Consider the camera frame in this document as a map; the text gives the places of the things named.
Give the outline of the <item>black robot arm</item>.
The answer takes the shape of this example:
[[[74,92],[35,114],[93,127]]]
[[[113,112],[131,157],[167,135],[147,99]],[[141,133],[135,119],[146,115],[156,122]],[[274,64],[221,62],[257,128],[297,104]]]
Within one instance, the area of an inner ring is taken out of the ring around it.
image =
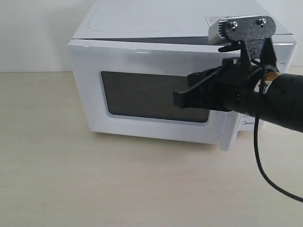
[[[173,93],[179,108],[200,108],[259,117],[294,131],[303,131],[303,78],[272,66],[243,67],[239,58],[187,77],[189,89]]]

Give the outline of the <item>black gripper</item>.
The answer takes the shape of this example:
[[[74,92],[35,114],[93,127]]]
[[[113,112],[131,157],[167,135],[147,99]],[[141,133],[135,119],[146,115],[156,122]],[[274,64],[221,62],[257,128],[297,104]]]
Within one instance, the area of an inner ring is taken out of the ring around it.
[[[250,112],[249,96],[253,93],[253,87],[261,79],[262,68],[252,64],[247,70],[243,67],[240,58],[225,58],[216,75],[218,70],[219,68],[213,68],[189,74],[187,85],[190,89],[173,92],[174,105],[181,109],[207,110],[216,110],[217,105],[224,111]],[[209,86],[213,81],[215,82],[213,95],[216,105],[211,99]]]

